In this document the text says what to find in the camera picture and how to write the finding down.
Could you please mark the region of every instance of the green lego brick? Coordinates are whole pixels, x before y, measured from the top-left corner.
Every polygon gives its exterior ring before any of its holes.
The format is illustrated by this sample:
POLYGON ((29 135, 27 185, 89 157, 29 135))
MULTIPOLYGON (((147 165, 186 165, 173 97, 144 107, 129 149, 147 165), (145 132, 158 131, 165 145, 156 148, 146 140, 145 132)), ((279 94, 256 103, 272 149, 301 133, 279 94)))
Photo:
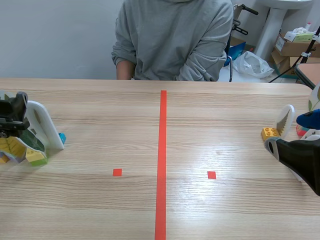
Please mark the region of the green lego brick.
POLYGON ((41 159, 41 160, 38 160, 38 161, 31 161, 30 162, 32 167, 37 167, 37 166, 41 166, 41 165, 45 165, 48 163, 48 159, 47 158, 44 158, 44 159, 41 159))

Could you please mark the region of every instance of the red tape line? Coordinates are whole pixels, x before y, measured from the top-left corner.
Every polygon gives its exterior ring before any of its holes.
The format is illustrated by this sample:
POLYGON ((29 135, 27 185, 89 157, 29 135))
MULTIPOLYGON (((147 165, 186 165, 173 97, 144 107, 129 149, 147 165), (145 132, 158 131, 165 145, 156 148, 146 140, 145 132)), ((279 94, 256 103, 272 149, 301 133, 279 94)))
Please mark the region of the red tape line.
POLYGON ((161 91, 158 170, 156 178, 154 240, 166 240, 167 197, 167 91, 161 91))

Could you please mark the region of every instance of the plastic bag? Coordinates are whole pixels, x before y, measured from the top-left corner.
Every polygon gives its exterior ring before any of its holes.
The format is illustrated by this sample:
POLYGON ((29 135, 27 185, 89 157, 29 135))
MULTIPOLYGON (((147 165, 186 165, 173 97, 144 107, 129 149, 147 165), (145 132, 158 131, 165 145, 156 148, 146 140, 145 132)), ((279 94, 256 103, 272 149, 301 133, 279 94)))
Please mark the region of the plastic bag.
POLYGON ((270 76, 274 69, 269 64, 250 51, 245 52, 233 62, 233 68, 242 74, 249 74, 263 79, 270 76))

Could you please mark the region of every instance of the floor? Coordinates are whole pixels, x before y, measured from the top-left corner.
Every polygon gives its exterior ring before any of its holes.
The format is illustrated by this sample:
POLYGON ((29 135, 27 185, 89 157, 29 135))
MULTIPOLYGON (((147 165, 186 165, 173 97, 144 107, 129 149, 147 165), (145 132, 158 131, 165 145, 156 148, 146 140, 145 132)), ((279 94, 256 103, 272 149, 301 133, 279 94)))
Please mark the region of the floor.
MULTIPOLYGON (((239 73, 236 70, 233 70, 233 79, 232 82, 234 83, 268 83, 272 79, 274 79, 277 76, 277 74, 274 72, 271 76, 268 76, 263 79, 259 79, 257 77, 239 73)), ((229 67, 226 66, 221 69, 220 71, 220 78, 219 82, 229 82, 230 79, 230 70, 229 67)), ((295 84, 296 79, 290 79, 290 78, 279 78, 274 83, 282 83, 282 84, 295 84)))

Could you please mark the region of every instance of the blue object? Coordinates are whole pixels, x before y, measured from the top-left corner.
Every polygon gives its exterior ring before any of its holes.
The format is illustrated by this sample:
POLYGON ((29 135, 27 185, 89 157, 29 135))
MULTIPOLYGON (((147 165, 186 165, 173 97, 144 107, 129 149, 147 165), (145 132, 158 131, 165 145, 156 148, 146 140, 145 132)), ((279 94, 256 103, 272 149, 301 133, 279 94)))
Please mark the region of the blue object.
POLYGON ((296 123, 307 129, 320 130, 320 109, 298 116, 296 123))
MULTIPOLYGON (((232 60, 236 60, 239 56, 242 55, 242 53, 244 52, 245 50, 245 47, 246 47, 246 42, 243 42, 239 45, 236 45, 236 46, 232 46, 230 47, 227 55, 232 57, 232 60)), ((230 59, 227 59, 225 64, 224 64, 224 67, 228 66, 230 63, 230 59)))
POLYGON ((59 133, 59 137, 60 137, 63 145, 65 145, 65 142, 67 140, 66 135, 64 133, 59 133))

